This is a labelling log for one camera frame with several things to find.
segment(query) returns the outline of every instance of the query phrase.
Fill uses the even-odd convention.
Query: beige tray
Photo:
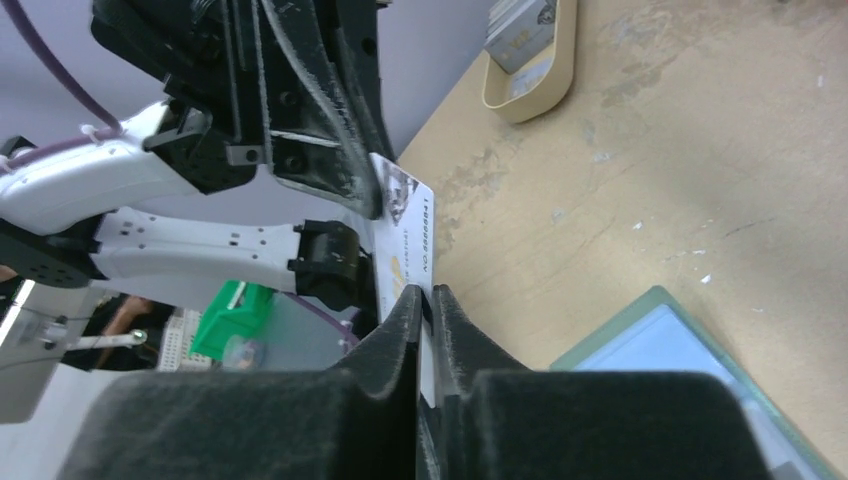
[[[554,26],[553,43],[512,75],[506,73],[491,57],[488,59],[483,81],[483,103],[508,122],[523,122],[550,110],[571,87],[574,78],[577,0],[558,1]],[[550,68],[547,73],[536,73],[542,72],[548,64]],[[511,90],[517,82],[525,84],[525,91],[510,98]]]

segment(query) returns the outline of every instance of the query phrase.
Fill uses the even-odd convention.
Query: white card
[[[402,168],[375,153],[374,168],[383,187],[384,214],[371,222],[374,272],[380,322],[397,303],[407,284],[418,285],[427,300],[433,295],[433,190]],[[435,406],[433,349],[428,325],[421,333],[421,393]]]

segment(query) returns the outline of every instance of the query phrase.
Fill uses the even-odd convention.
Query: stack of cards
[[[557,0],[498,0],[489,10],[486,51],[508,74],[554,41]]]

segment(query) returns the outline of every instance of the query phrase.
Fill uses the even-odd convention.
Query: wooden table
[[[517,126],[478,59],[400,159],[436,281],[538,369],[663,285],[848,472],[846,7],[581,2],[571,91]]]

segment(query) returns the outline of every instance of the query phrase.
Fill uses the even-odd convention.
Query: green plastic container
[[[253,283],[225,283],[200,318],[190,353],[222,360],[233,335],[253,338],[259,333],[271,314],[273,295],[270,288]]]

